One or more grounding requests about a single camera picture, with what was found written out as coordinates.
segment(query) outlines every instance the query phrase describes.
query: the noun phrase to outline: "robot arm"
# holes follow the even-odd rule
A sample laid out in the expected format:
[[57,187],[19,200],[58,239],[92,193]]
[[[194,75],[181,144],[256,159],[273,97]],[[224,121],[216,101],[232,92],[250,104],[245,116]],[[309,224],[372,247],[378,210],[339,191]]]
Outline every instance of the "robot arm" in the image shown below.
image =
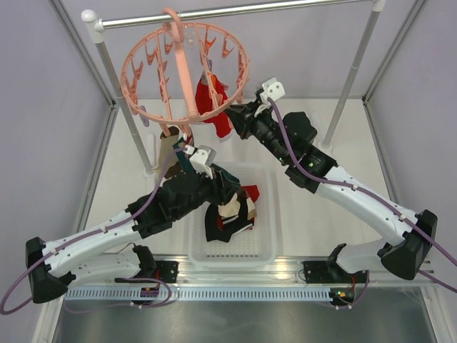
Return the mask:
[[[103,254],[129,242],[137,242],[170,229],[173,222],[186,216],[205,202],[227,204],[241,188],[239,180],[226,170],[212,164],[215,151],[206,146],[187,147],[190,162],[196,171],[179,172],[163,183],[151,203],[135,219],[128,220],[149,200],[139,198],[110,220],[91,229],[52,242],[35,237],[26,243],[26,264],[30,267],[43,256],[51,256],[29,275],[35,303],[48,302],[65,294],[67,289],[87,282],[116,278],[152,277],[156,264],[147,247],[136,246],[131,252]],[[106,229],[112,224],[126,222]],[[88,232],[101,230],[93,237],[56,251],[65,242],[81,238]]]
[[[354,179],[334,159],[312,144],[317,131],[304,112],[291,112],[283,118],[290,148],[296,157],[294,161],[281,127],[271,116],[272,108],[268,101],[269,97],[277,100],[283,95],[282,84],[273,78],[256,92],[255,101],[232,105],[226,114],[242,139],[254,136],[282,165],[288,166],[286,175],[296,186],[336,202],[383,237],[379,241],[356,246],[338,245],[328,258],[328,271],[338,280],[344,272],[353,274],[360,270],[385,268],[400,278],[414,279],[431,245],[412,230],[405,219],[410,219],[434,238],[436,215],[428,210],[417,214],[400,207]],[[401,216],[393,213],[386,204],[398,210]]]

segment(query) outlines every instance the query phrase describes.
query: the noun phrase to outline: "laundry basket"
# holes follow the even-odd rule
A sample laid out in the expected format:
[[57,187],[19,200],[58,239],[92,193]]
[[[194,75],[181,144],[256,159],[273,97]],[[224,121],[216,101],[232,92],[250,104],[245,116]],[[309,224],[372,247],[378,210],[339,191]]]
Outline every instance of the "laundry basket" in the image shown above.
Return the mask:
[[189,215],[189,259],[205,267],[257,267],[270,264],[276,257],[276,211],[271,175],[261,164],[216,163],[239,178],[241,186],[257,185],[257,217],[252,230],[231,237],[229,243],[206,241],[205,213],[209,203]]

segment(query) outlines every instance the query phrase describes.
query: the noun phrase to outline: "gray floor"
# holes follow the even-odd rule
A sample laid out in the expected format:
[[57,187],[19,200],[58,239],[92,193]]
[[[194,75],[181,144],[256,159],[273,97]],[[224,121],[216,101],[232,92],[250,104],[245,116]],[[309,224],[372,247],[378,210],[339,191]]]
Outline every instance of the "gray floor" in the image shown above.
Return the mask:
[[[100,306],[69,302],[72,309]],[[175,302],[63,312],[54,343],[434,343],[419,291],[370,289],[352,310],[310,302]]]

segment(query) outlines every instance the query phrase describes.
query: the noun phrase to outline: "pole connector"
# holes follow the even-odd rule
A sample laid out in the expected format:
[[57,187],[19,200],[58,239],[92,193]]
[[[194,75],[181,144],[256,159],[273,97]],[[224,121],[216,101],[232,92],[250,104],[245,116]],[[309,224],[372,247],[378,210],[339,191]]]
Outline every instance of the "pole connector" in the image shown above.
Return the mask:
[[92,41],[95,44],[103,43],[103,24],[97,14],[91,9],[85,9],[81,13],[81,19],[86,23],[89,34],[91,35]]
[[386,0],[373,0],[373,12],[381,12],[384,9]]

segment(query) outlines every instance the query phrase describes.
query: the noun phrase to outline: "white wall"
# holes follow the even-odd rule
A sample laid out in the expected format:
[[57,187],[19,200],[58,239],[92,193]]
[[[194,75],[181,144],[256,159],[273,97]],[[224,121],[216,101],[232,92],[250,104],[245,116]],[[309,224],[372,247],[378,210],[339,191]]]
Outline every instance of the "white wall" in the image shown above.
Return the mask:
[[[175,8],[177,11],[185,11],[252,2],[264,1],[64,0],[81,36],[100,67],[101,63],[94,45],[80,19],[84,9],[93,9],[101,18],[116,19],[159,14],[165,6]],[[387,1],[351,92],[352,96],[361,96],[367,89],[413,2],[413,0]],[[246,86],[246,94],[252,94],[255,85],[260,81],[277,76],[284,83],[288,97],[338,97],[370,10],[371,2],[368,1],[215,18],[207,22],[222,26],[235,34],[245,46],[251,59],[251,82]],[[136,26],[106,32],[106,44],[117,71],[120,71],[126,55],[136,42],[158,27],[157,25]],[[198,59],[195,61],[191,68],[197,71],[196,83],[201,73],[201,66]],[[217,66],[215,66],[215,72],[223,81],[230,79],[231,75],[224,73]],[[179,85],[176,82],[176,77],[172,77],[169,83],[171,95],[182,97],[181,92],[176,88]],[[157,88],[143,97],[159,99]]]
[[[436,240],[457,256],[457,2],[429,1],[376,90],[371,105],[401,202],[438,215]],[[436,250],[440,279],[457,268]],[[443,290],[457,322],[457,294]]]
[[[0,1],[0,297],[28,239],[68,235],[108,114],[47,1]],[[23,282],[12,308],[30,297]],[[0,341],[31,341],[41,306],[0,317]]]

